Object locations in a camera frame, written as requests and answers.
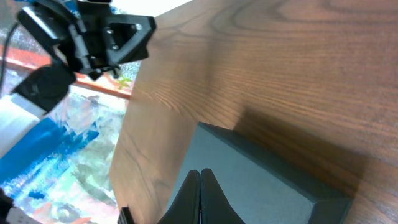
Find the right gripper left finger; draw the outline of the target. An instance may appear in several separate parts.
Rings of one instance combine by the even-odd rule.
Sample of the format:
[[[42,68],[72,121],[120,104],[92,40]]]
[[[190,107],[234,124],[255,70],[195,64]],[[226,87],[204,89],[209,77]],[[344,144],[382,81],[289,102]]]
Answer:
[[[199,224],[200,174],[191,170],[158,224]]]

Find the dark green box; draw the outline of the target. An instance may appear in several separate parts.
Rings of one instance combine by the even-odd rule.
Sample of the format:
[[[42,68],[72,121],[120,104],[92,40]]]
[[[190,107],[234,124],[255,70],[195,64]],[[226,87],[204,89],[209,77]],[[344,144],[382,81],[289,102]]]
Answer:
[[[175,196],[191,170],[211,169],[244,223],[343,223],[351,197],[236,132],[198,123],[183,160]]]

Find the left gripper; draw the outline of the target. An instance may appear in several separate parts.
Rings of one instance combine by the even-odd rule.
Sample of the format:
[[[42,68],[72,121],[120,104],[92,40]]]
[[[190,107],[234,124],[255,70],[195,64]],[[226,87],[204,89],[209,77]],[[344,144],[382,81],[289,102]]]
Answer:
[[[157,26],[152,16],[124,15],[107,1],[75,1],[71,11],[63,1],[31,1],[17,21],[50,55],[50,63],[35,71],[76,73],[97,80],[104,73],[121,76],[119,65],[144,60]]]

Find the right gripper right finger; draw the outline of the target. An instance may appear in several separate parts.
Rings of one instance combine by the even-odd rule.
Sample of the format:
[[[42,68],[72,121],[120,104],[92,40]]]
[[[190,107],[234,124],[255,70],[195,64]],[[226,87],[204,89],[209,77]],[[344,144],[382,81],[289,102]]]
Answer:
[[[201,222],[204,224],[244,224],[229,204],[211,169],[201,171]]]

